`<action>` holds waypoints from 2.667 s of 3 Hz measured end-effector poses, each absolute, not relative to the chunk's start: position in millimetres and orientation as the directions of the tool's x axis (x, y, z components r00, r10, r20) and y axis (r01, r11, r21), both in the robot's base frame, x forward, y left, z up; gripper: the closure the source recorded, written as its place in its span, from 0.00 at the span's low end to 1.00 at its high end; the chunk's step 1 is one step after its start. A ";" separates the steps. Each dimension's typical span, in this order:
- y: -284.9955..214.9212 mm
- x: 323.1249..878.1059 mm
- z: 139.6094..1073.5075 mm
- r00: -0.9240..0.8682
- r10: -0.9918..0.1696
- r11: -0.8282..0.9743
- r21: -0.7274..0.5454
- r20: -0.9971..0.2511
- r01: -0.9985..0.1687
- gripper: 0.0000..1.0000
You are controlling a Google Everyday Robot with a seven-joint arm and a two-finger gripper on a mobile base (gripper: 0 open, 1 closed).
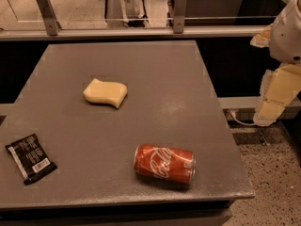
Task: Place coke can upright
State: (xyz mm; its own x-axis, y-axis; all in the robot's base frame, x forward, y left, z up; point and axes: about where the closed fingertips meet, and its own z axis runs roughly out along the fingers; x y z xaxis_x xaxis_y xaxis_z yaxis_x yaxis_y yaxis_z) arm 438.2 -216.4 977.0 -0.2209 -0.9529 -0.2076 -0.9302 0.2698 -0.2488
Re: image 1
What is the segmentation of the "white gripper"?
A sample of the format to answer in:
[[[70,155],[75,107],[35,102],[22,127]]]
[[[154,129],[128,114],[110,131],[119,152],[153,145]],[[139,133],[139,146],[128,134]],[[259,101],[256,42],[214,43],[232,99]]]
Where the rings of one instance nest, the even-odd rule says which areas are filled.
[[[274,123],[301,91],[300,0],[290,0],[273,24],[255,35],[250,44],[258,48],[270,46],[270,56],[285,62],[274,71],[266,70],[262,77],[253,121],[265,127]]]

